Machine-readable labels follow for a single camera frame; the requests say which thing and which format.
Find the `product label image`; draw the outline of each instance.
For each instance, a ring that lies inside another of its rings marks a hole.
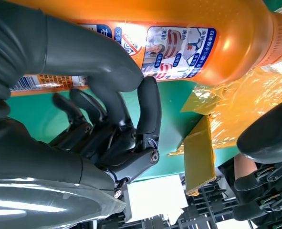
[[[142,72],[158,81],[195,76],[207,60],[216,37],[213,28],[151,27]]]

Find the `bolt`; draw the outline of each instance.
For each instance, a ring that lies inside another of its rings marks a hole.
[[[114,197],[115,199],[118,199],[118,197],[120,197],[121,195],[121,190],[121,189],[118,189],[116,190],[115,193],[114,193]]]
[[[85,132],[87,133],[87,132],[88,132],[90,129],[91,129],[91,127],[90,127],[90,126],[87,125],[87,126],[86,126]]]
[[[277,177],[269,177],[268,179],[268,181],[269,181],[269,182],[274,182],[274,181],[276,181],[276,180],[277,180]]]
[[[151,154],[151,161],[153,162],[153,163],[155,163],[158,160],[159,160],[159,154],[158,153],[158,151],[153,151]]]
[[[273,208],[272,210],[274,210],[274,211],[280,211],[280,210],[282,210],[282,207],[281,206],[276,206],[276,207]]]

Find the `barcode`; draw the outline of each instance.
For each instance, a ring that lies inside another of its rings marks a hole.
[[[38,90],[40,89],[34,76],[23,76],[20,79],[15,86],[11,88],[11,91],[29,91],[29,90]]]

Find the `yellow pad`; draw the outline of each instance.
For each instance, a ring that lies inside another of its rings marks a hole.
[[[183,144],[188,195],[194,195],[198,188],[216,177],[208,116],[200,120]]]

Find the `bottle label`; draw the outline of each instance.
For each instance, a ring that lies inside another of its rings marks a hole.
[[[130,55],[144,76],[157,81],[187,79],[203,68],[216,40],[216,30],[167,23],[75,21],[114,39]],[[11,88],[13,96],[86,88],[83,76],[26,75]]]
[[[213,28],[152,26],[147,32],[142,72],[158,81],[195,76],[213,47]]]

